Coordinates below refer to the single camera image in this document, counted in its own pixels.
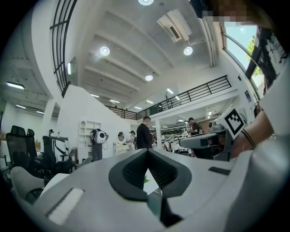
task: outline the chair backrest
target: chair backrest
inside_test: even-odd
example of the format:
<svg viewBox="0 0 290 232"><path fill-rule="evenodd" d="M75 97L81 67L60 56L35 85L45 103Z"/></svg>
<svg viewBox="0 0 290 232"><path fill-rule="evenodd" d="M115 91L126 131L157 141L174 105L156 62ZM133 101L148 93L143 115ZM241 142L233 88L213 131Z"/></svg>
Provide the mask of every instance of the chair backrest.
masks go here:
<svg viewBox="0 0 290 232"><path fill-rule="evenodd" d="M25 136L26 135L24 128L22 128L20 126L12 126L10 133L14 134L14 135L21 135L21 136Z"/></svg>
<svg viewBox="0 0 290 232"><path fill-rule="evenodd" d="M7 133L6 141L12 165L26 168L29 164L26 136Z"/></svg>
<svg viewBox="0 0 290 232"><path fill-rule="evenodd" d="M26 145L27 145L27 151L28 151L29 157L31 159L37 157L37 152L36 152L35 142L34 142L34 131L32 129L27 130Z"/></svg>
<svg viewBox="0 0 290 232"><path fill-rule="evenodd" d="M22 167L14 167L10 172L10 176L16 195L23 200L26 199L31 190L44 188L43 179L32 176Z"/></svg>

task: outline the white strip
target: white strip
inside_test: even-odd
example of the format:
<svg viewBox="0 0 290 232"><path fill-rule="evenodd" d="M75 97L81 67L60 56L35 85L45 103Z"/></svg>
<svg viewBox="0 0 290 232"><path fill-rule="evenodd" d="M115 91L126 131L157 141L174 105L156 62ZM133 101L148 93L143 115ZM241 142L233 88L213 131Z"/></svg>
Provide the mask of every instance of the white strip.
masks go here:
<svg viewBox="0 0 290 232"><path fill-rule="evenodd" d="M66 198L50 213L48 218L54 223L62 226L67 220L71 211L75 208L79 202L84 191L79 188L74 188L66 196Z"/></svg>

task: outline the black shirt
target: black shirt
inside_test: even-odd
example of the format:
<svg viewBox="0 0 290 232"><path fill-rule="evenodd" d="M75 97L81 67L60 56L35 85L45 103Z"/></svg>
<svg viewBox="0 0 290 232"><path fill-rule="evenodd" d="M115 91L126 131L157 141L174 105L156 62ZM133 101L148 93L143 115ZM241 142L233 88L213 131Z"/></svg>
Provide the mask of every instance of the black shirt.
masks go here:
<svg viewBox="0 0 290 232"><path fill-rule="evenodd" d="M152 148L151 134L149 128L141 123L137 128L137 149Z"/></svg>
<svg viewBox="0 0 290 232"><path fill-rule="evenodd" d="M192 135L198 135L199 134L198 124L196 122L193 124L193 127L192 127L191 131L193 131L193 130L197 130L197 132L190 133L190 136L192 136Z"/></svg>

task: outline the tree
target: tree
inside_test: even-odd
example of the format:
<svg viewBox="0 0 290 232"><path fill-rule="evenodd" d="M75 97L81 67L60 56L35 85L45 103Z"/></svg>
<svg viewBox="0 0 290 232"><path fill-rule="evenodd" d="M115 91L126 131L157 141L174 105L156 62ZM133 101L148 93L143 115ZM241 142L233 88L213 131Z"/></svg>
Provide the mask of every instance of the tree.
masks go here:
<svg viewBox="0 0 290 232"><path fill-rule="evenodd" d="M253 39L248 43L246 48L251 54L253 53L254 48L255 48L255 37L253 37ZM251 57L249 57L247 53L246 53L246 57L248 58L248 61L251 61ZM254 71L254 76L259 76L259 75L263 75L263 72L259 67L257 67Z"/></svg>

